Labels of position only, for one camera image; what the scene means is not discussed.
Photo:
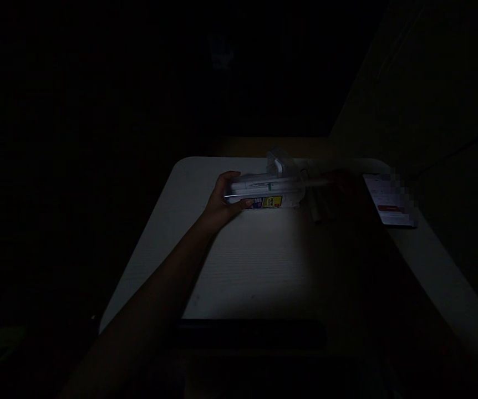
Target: phone screen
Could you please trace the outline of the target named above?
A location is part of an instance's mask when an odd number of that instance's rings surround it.
[[[416,209],[408,191],[392,175],[364,174],[365,184],[382,223],[416,227]]]

